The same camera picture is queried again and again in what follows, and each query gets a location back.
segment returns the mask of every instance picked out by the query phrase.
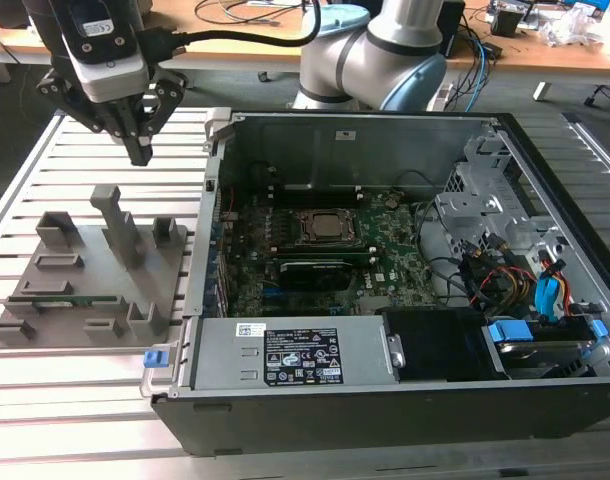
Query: blue latch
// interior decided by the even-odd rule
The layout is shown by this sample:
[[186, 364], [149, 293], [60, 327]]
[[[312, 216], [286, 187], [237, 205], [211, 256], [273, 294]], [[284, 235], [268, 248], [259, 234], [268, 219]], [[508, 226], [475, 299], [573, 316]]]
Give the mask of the blue latch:
[[534, 340], [534, 336], [525, 320], [496, 320], [488, 328], [494, 343], [530, 342]]
[[592, 323], [590, 323], [589, 326], [594, 332], [594, 335], [596, 335], [596, 338], [607, 337], [609, 335], [607, 327], [602, 320], [592, 320]]
[[145, 368], [165, 368], [169, 366], [169, 352], [165, 350], [147, 350], [143, 357]]
[[552, 277], [541, 277], [536, 283], [536, 294], [534, 296], [534, 306], [536, 311], [547, 317], [549, 323], [558, 322], [554, 315], [554, 304], [558, 297], [560, 284]]

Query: blue cable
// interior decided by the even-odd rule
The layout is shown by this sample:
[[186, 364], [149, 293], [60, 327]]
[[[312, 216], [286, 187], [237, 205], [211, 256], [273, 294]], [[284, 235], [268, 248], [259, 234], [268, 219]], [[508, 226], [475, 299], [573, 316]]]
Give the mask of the blue cable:
[[478, 74], [478, 80], [476, 81], [476, 87], [474, 88], [474, 93], [472, 94], [472, 98], [470, 98], [469, 105], [467, 105], [467, 108], [465, 109], [466, 112], [469, 112], [471, 110], [471, 108], [474, 106], [474, 104], [476, 103], [476, 100], [478, 100], [478, 95], [481, 93], [481, 90], [480, 90], [481, 81], [483, 80], [483, 77], [485, 76], [485, 49], [481, 45], [481, 42], [479, 42], [478, 40], [472, 39], [472, 41], [476, 42], [478, 49], [481, 51], [481, 71]]

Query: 3d-printed stand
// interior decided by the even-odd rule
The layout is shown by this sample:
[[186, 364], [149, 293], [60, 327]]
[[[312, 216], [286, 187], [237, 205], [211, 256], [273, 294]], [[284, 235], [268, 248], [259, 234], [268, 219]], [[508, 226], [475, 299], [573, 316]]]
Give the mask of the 3d-printed stand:
[[0, 318], [0, 348], [149, 346], [165, 341], [187, 229], [158, 217], [136, 227], [100, 185], [91, 204], [107, 227], [45, 212], [34, 252]]

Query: green circuit board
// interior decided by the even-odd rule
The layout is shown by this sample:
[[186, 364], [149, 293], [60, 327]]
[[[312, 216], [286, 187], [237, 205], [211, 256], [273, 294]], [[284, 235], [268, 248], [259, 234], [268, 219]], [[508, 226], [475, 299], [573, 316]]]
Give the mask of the green circuit board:
[[234, 285], [228, 315], [371, 315], [386, 306], [434, 305], [431, 279], [414, 245], [409, 207], [386, 206], [392, 195], [367, 194], [361, 207], [351, 210], [356, 236], [378, 247], [378, 262], [354, 269], [349, 287], [331, 292], [281, 292], [267, 243], [276, 210], [254, 204], [243, 209], [239, 215], [245, 228], [235, 237], [244, 237], [246, 248], [228, 259]]

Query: floor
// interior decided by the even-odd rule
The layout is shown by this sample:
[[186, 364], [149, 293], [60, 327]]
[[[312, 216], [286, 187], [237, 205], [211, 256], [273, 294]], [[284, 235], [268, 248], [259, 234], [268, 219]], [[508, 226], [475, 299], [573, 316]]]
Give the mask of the floor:
[[[12, 82], [0, 85], [0, 193], [5, 191], [54, 112], [54, 107], [34, 90], [36, 79], [43, 75], [45, 67], [28, 69], [27, 66], [11, 65], [9, 70]], [[293, 100], [298, 89], [296, 74], [270, 73], [269, 83], [260, 83], [255, 73], [201, 71], [196, 75], [199, 86], [186, 93], [184, 105], [281, 109]], [[534, 102], [535, 84], [494, 82], [493, 74], [491, 78], [473, 111], [573, 112], [610, 149], [610, 100], [599, 95], [594, 108], [583, 105], [593, 86], [554, 85], [547, 101]]]

